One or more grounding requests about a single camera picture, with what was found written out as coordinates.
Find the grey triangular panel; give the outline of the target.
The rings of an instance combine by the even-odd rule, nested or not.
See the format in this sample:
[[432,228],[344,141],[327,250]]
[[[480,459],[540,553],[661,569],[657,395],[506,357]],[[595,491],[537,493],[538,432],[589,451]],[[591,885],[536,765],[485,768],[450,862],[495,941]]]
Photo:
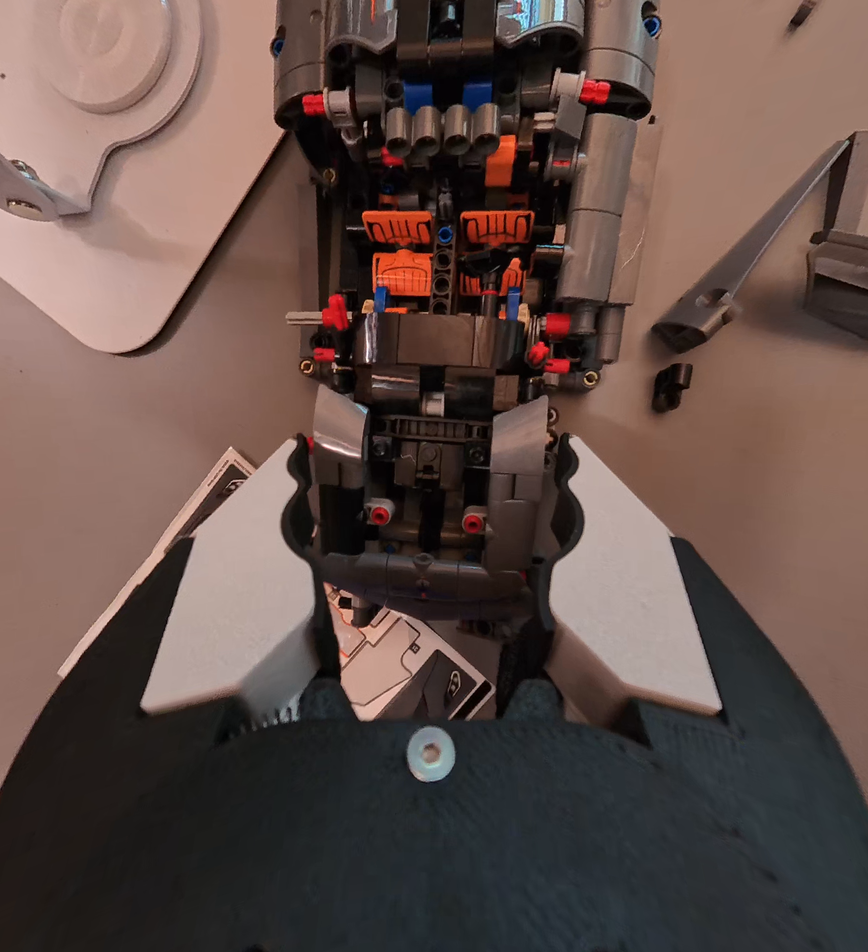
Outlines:
[[822,230],[856,233],[868,197],[868,129],[834,143],[652,327],[675,353],[707,343],[735,319],[744,280],[802,202],[827,180]]

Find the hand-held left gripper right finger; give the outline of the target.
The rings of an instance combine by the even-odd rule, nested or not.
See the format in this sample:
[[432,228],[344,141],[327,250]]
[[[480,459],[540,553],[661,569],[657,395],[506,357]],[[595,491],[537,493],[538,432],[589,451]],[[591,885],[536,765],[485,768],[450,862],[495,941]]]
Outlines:
[[547,673],[567,714],[605,727],[627,703],[714,716],[722,702],[664,523],[580,439],[568,487],[583,512],[553,566]]

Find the small black connector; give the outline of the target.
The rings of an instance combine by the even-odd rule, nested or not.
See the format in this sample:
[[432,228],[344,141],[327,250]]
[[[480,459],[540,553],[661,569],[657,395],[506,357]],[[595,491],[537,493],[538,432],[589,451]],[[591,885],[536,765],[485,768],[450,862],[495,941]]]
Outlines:
[[690,388],[692,374],[692,363],[672,363],[659,371],[654,378],[652,410],[658,414],[678,410],[682,395]]

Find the white book stand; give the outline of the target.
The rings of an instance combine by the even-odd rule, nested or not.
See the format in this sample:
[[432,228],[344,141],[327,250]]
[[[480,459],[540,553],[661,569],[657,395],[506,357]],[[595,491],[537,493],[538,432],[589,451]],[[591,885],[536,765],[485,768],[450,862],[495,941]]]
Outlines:
[[276,2],[0,2],[0,277],[95,351],[151,341],[259,177]]

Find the toy car model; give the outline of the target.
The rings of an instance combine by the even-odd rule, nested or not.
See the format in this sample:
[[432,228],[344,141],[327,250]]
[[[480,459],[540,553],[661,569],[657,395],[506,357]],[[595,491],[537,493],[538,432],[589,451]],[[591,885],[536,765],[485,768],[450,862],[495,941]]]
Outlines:
[[528,612],[547,395],[619,354],[660,130],[659,2],[277,2],[274,119],[309,161],[313,546],[354,625]]

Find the sticker sheet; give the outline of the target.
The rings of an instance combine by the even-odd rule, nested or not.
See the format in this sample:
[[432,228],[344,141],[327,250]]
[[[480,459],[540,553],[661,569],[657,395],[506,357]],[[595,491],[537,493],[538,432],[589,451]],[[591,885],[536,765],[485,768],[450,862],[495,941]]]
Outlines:
[[[153,552],[128,580],[58,669],[64,679],[93,641],[142,585],[169,549],[191,537],[253,475],[255,467],[233,447],[193,492]],[[429,625],[382,609],[366,627],[349,622],[342,597],[327,588],[326,601],[340,649],[342,684],[361,720],[469,718],[494,691],[488,677]],[[300,696],[272,720],[297,718]]]

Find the grey beam sub-assembly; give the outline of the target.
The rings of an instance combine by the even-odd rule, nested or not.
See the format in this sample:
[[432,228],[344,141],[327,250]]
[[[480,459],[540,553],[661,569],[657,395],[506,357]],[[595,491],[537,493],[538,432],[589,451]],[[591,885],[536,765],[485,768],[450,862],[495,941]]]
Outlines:
[[838,230],[812,236],[803,309],[868,341],[868,236]]

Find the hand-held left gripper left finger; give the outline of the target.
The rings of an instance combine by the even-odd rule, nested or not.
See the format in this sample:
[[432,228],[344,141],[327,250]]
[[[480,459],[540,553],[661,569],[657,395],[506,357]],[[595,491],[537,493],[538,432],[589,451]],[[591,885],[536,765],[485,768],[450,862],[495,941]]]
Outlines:
[[309,487],[308,442],[289,439],[195,532],[145,713],[229,701],[264,723],[316,675],[340,678]]

